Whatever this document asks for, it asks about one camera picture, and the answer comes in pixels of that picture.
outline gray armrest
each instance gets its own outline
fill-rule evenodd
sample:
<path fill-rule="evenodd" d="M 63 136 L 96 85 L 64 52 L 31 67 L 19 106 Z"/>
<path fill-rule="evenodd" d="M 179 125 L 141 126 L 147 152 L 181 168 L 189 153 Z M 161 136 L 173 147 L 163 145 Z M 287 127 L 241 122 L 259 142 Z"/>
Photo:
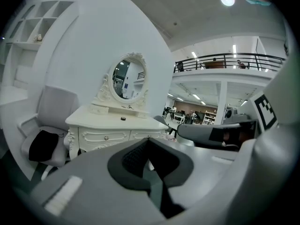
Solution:
<path fill-rule="evenodd" d="M 17 123 L 17 127 L 20 130 L 20 132 L 27 137 L 35 128 L 38 127 L 36 122 L 33 122 L 33 119 L 35 119 L 38 116 L 37 113 L 29 114 L 24 117 L 21 117 Z"/>

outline drawer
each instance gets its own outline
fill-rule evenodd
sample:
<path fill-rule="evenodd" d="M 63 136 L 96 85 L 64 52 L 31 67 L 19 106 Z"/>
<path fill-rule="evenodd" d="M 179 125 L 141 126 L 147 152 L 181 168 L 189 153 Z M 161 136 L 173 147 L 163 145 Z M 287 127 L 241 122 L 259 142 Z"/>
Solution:
<path fill-rule="evenodd" d="M 129 140 L 141 139 L 145 137 L 159 138 L 165 130 L 132 130 Z"/>
<path fill-rule="evenodd" d="M 110 147 L 110 146 L 113 146 L 113 145 L 117 145 L 119 144 L 120 142 L 112 142 L 112 143 L 105 143 L 105 144 L 101 144 L 95 148 L 93 148 L 92 150 L 96 150 L 96 149 L 102 149 L 102 148 L 107 148 L 107 147 Z"/>
<path fill-rule="evenodd" d="M 79 147 L 89 151 L 105 143 L 122 143 L 129 140 L 130 131 L 79 128 Z"/>

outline chair backrest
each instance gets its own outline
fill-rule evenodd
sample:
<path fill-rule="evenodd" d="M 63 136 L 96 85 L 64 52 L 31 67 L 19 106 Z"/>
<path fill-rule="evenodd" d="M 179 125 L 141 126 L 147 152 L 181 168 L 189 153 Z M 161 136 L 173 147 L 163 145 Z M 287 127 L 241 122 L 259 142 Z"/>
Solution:
<path fill-rule="evenodd" d="M 45 86 L 38 106 L 37 119 L 44 126 L 68 131 L 65 120 L 79 107 L 77 94 Z"/>
<path fill-rule="evenodd" d="M 164 120 L 164 118 L 162 116 L 159 116 L 159 115 L 155 116 L 154 119 L 156 121 L 159 121 L 160 123 L 165 124 L 166 126 L 168 126 L 168 124 L 165 122 L 165 120 Z"/>

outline white column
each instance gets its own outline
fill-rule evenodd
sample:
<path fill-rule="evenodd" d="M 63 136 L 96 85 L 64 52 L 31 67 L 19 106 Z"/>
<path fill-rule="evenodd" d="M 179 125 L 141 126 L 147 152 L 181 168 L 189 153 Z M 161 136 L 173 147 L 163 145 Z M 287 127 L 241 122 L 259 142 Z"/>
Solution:
<path fill-rule="evenodd" d="M 222 123 L 222 119 L 224 116 L 225 108 L 226 108 L 226 97 L 227 97 L 227 82 L 221 82 L 221 91 L 219 96 L 219 103 L 217 106 L 217 115 L 215 120 L 215 125 L 220 125 Z"/>

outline white vanity table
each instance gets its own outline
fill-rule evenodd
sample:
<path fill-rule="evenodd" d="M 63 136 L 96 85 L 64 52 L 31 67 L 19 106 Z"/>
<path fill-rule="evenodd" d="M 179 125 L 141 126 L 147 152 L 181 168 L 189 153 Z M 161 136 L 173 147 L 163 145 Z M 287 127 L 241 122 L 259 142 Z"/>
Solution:
<path fill-rule="evenodd" d="M 113 84 L 115 64 L 124 65 L 126 61 L 139 62 L 145 73 L 142 89 L 138 96 L 132 99 L 119 97 Z M 79 149 L 88 152 L 128 140 L 159 138 L 165 132 L 168 127 L 149 117 L 145 110 L 147 76 L 146 63 L 139 53 L 126 54 L 114 63 L 110 73 L 105 74 L 104 83 L 92 103 L 81 106 L 66 119 L 70 127 L 68 141 L 71 159 L 77 157 Z M 125 82 L 128 81 L 127 73 L 125 78 Z"/>

